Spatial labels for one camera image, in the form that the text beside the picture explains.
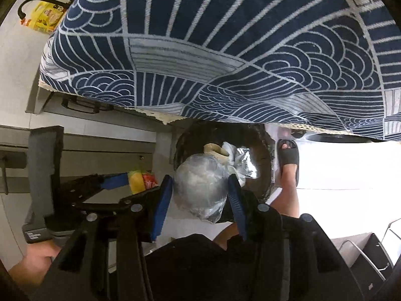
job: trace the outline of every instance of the metal bolt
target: metal bolt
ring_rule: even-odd
[[[90,213],[90,214],[86,217],[86,220],[87,220],[88,222],[93,222],[93,221],[97,220],[97,214],[95,214],[95,213]]]
[[[133,211],[133,212],[141,211],[142,209],[143,209],[143,207],[140,204],[134,204],[131,206],[131,211]]]
[[[313,221],[313,217],[309,214],[302,214],[301,218],[305,221],[305,222],[312,222]]]
[[[260,211],[268,211],[269,210],[269,205],[266,205],[266,204],[259,204],[258,206],[257,206],[257,208],[258,208],[258,210],[260,210]]]

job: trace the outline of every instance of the black handle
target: black handle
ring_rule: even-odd
[[[88,111],[82,111],[79,109],[73,109],[68,106],[69,102],[79,105],[88,109],[92,109],[92,112]],[[77,96],[68,96],[68,97],[63,97],[63,101],[61,102],[61,106],[65,107],[66,109],[72,110],[72,111],[77,111],[81,113],[87,113],[87,114],[97,114],[99,111],[112,111],[114,109],[113,105],[106,105],[105,107],[101,107],[99,102],[89,102],[89,101],[77,101]]]
[[[18,17],[23,20],[25,19],[25,17],[27,16],[27,14],[25,12],[23,12],[23,6],[25,4],[27,4],[28,2],[31,1],[35,1],[35,0],[25,0],[24,2],[21,3],[21,5],[18,8]],[[53,3],[53,4],[58,4],[59,6],[62,6],[63,8],[68,9],[71,5],[71,3],[74,0],[70,0],[69,2],[61,2],[61,1],[57,1],[57,0],[39,0],[39,1],[44,1],[44,2],[48,2],[48,3]]]

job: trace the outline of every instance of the yellow package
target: yellow package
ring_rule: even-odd
[[[38,32],[51,34],[67,11],[63,6],[40,2],[32,11],[30,19],[21,20],[21,25]]]
[[[140,171],[128,172],[128,182],[133,195],[146,190],[144,178]]]

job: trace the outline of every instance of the plastic bag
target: plastic bag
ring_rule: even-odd
[[[228,153],[227,169],[229,174],[237,176],[239,185],[243,187],[246,183],[246,178],[257,179],[259,173],[257,167],[252,162],[251,149],[239,147],[223,142],[222,149]]]
[[[174,174],[174,200],[198,218],[216,223],[227,199],[228,176],[215,157],[192,155]]]

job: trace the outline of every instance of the foot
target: foot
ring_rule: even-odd
[[[286,143],[281,146],[282,149],[291,148]],[[297,173],[297,164],[286,164],[283,166],[283,171],[281,173],[281,184],[296,184],[296,173]]]

